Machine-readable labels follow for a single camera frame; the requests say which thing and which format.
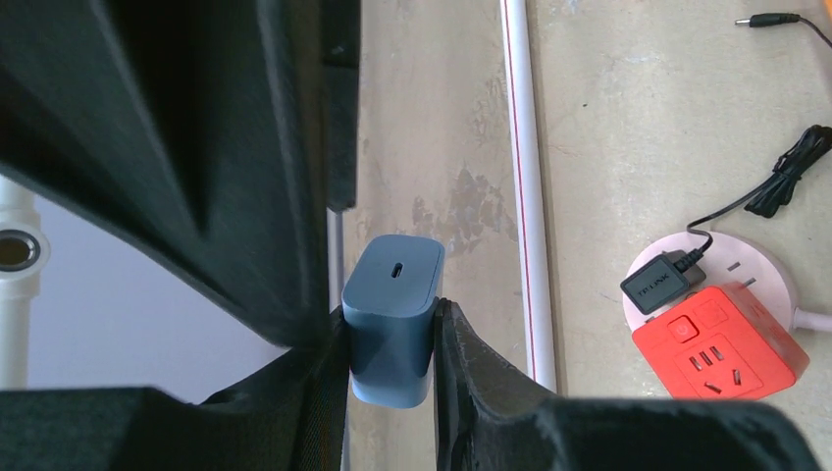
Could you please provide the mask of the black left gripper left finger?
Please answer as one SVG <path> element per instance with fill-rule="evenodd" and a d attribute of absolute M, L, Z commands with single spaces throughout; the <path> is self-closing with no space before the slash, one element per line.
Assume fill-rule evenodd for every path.
<path fill-rule="evenodd" d="M 348 332 L 340 310 L 294 348 L 199 404 L 149 388 L 1 395 L 5 470 L 337 470 Z"/>

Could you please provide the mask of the blue square charger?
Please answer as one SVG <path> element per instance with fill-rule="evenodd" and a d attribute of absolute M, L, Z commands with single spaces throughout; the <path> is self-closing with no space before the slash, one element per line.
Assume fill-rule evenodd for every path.
<path fill-rule="evenodd" d="M 377 236 L 361 254 L 341 295 L 360 400 L 396 409 L 425 400 L 443 261 L 440 242 L 415 235 Z"/>

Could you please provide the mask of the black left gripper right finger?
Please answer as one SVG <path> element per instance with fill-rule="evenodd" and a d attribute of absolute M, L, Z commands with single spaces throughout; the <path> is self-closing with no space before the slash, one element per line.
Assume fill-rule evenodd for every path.
<path fill-rule="evenodd" d="M 442 299 L 434 317 L 441 470 L 815 470 L 797 427 L 760 402 L 566 398 Z"/>

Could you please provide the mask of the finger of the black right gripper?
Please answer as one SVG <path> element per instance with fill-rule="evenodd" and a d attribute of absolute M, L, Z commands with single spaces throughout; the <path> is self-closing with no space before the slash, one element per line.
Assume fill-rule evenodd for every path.
<path fill-rule="evenodd" d="M 5 1 L 1 171 L 263 339 L 330 331 L 316 1 Z"/>
<path fill-rule="evenodd" d="M 361 2 L 325 0 L 321 14 L 329 103 L 328 207 L 344 212 L 356 204 Z"/>

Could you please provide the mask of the black charger adapter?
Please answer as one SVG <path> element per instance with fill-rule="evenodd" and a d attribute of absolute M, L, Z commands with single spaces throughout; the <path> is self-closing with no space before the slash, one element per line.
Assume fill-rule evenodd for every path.
<path fill-rule="evenodd" d="M 688 250 L 654 255 L 620 283 L 624 297 L 644 316 L 680 298 L 705 279 L 705 276 L 691 274 L 715 242 L 714 234 L 704 230 L 702 225 L 738 207 L 764 219 L 773 218 L 780 208 L 791 203 L 803 175 L 830 151 L 830 127 L 812 125 L 806 128 L 798 140 L 777 158 L 766 180 L 723 208 L 686 225 L 685 233 L 702 237 L 703 244 Z"/>

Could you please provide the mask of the red cube socket adapter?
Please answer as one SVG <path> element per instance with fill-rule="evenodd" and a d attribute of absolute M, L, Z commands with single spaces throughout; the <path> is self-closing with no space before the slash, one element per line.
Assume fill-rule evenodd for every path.
<path fill-rule="evenodd" d="M 809 357 L 744 285 L 710 286 L 632 339 L 674 398 L 760 399 L 793 386 Z"/>

